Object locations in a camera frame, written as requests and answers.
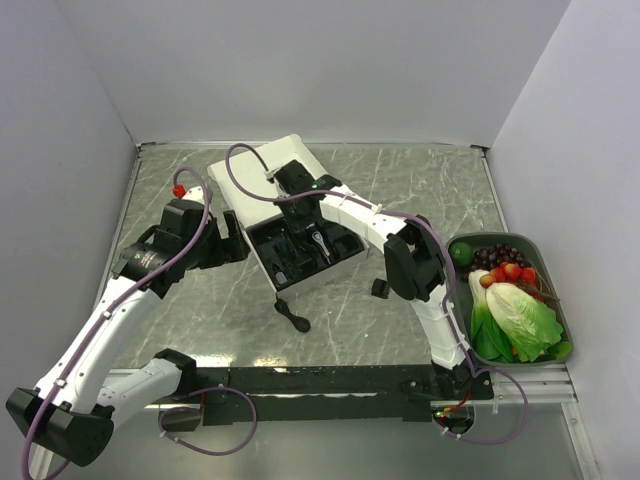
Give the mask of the black comb attachment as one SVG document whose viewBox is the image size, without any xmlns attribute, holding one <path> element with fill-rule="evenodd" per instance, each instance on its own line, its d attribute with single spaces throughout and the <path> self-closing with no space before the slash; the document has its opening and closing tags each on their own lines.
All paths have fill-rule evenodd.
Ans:
<svg viewBox="0 0 640 480">
<path fill-rule="evenodd" d="M 371 286 L 371 295 L 380 299 L 388 299 L 390 296 L 390 290 L 391 287 L 386 280 L 376 278 Z"/>
</svg>

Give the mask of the black silver hair clipper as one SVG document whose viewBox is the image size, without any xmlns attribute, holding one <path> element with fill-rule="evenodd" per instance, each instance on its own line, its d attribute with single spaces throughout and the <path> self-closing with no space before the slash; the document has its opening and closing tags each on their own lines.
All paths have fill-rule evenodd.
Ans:
<svg viewBox="0 0 640 480">
<path fill-rule="evenodd" d="M 311 233 L 311 240 L 316 244 L 319 251 L 321 252 L 324 260 L 328 265 L 330 265 L 333 261 L 332 253 L 325 243 L 324 237 L 319 230 L 313 231 Z"/>
</svg>

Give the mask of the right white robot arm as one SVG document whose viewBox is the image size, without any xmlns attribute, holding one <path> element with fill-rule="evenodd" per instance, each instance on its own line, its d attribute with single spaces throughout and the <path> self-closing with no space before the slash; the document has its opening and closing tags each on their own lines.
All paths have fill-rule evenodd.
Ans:
<svg viewBox="0 0 640 480">
<path fill-rule="evenodd" d="M 428 221 L 375 205 L 328 175 L 315 179 L 298 161 L 267 173 L 266 179 L 278 189 L 278 204 L 319 213 L 382 253 L 387 282 L 411 304 L 429 341 L 431 362 L 442 368 L 438 390 L 448 398 L 462 396 L 477 371 L 454 314 L 455 269 Z"/>
</svg>

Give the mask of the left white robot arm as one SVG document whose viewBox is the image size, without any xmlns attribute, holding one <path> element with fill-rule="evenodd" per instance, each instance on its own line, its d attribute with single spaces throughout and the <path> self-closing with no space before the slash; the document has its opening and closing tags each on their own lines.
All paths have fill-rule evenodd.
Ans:
<svg viewBox="0 0 640 480">
<path fill-rule="evenodd" d="M 63 356 L 35 387 L 17 388 L 8 397 L 6 409 L 25 436 L 25 456 L 37 444 L 67 463 L 87 466 L 115 429 L 148 404 L 195 395 L 195 359 L 171 349 L 128 377 L 105 383 L 134 328 L 188 271 L 248 256 L 234 211 L 224 213 L 229 235 L 222 237 L 206 190 L 177 186 L 174 192 L 160 222 L 122 252 L 95 310 Z"/>
</svg>

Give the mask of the white hair clipper kit box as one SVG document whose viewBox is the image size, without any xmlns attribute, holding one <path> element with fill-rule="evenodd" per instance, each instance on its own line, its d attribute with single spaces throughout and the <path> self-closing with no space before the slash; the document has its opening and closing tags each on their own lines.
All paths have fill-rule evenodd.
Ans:
<svg viewBox="0 0 640 480">
<path fill-rule="evenodd" d="M 340 184 L 298 135 L 253 150 L 240 147 L 207 171 L 277 297 L 291 297 L 367 258 L 366 242 L 324 219 L 317 197 L 276 204 L 243 192 L 273 199 Z"/>
</svg>

